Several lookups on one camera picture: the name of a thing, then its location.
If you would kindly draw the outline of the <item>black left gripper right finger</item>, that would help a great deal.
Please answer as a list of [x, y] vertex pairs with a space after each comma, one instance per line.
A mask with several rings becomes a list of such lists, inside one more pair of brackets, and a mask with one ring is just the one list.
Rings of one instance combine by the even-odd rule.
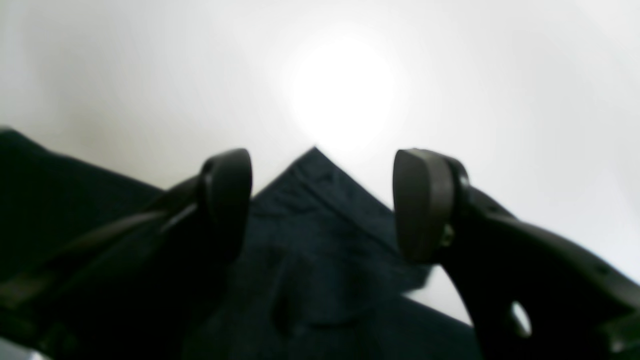
[[637, 360], [639, 285], [582, 246], [510, 214], [455, 158], [398, 150], [398, 247], [455, 285], [486, 360]]

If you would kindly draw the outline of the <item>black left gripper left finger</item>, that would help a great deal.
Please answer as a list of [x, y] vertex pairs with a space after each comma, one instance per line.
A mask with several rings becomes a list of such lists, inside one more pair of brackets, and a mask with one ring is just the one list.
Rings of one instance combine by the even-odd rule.
[[1, 337], [51, 360], [178, 360], [245, 238], [244, 148], [1, 283]]

